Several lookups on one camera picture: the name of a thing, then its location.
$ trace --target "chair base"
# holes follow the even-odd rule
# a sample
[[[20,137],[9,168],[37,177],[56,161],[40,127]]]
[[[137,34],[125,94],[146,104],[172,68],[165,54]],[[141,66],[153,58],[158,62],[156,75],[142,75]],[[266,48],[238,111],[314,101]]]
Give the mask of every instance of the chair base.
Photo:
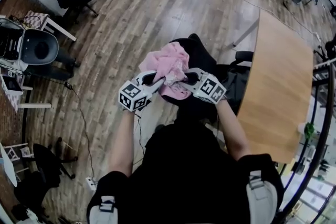
[[[76,7],[72,7],[70,8],[71,10],[75,10],[76,11],[76,15],[74,17],[74,21],[76,24],[78,24],[79,22],[77,21],[77,18],[79,16],[79,14],[82,12],[82,10],[84,9],[84,7],[87,7],[89,10],[91,10],[93,12],[93,14],[95,15],[95,17],[98,17],[99,13],[97,13],[91,6],[89,6],[89,3],[92,0],[87,0],[87,2],[85,2],[84,4],[80,5],[80,6],[76,6]]]

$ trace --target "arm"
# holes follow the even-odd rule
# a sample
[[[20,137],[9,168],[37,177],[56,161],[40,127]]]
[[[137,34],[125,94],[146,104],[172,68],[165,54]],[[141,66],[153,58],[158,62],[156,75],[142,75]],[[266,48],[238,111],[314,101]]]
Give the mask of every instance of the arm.
[[[245,132],[228,102],[222,100],[216,107],[229,154],[236,161],[245,155],[251,154]]]
[[[124,110],[119,128],[114,137],[110,156],[110,170],[130,176],[133,166],[133,126],[134,112]]]

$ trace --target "white strap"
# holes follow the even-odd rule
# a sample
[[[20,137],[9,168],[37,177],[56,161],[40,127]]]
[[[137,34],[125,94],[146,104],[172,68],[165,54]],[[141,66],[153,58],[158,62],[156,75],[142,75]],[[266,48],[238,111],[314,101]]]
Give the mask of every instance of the white strap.
[[[246,193],[250,209],[250,224],[270,224],[277,210],[278,195],[270,182],[261,181],[261,171],[250,173]]]

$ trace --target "green object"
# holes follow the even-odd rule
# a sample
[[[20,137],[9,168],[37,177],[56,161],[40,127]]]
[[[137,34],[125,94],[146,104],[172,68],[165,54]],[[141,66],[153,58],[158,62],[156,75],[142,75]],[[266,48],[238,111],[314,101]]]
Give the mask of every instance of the green object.
[[[304,127],[304,136],[306,137],[306,139],[310,139],[314,131],[314,124],[307,122]]]

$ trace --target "table leg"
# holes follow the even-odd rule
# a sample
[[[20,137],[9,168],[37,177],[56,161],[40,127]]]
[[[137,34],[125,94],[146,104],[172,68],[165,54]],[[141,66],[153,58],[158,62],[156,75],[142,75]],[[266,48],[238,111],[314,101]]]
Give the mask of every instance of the table leg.
[[[76,41],[76,38],[70,34],[68,31],[66,31],[64,28],[60,27],[58,24],[56,24],[53,20],[50,18],[47,18],[47,23],[51,26],[55,27],[58,31],[60,31],[62,34],[66,35],[68,38],[70,38],[73,41]]]
[[[32,91],[32,90],[33,90],[33,87],[22,86],[21,89],[22,89],[22,90],[26,90],[26,91]]]
[[[50,103],[21,103],[19,104],[20,109],[50,109],[52,105]]]
[[[259,25],[259,18],[234,42],[229,46],[236,47],[244,38],[246,38]]]

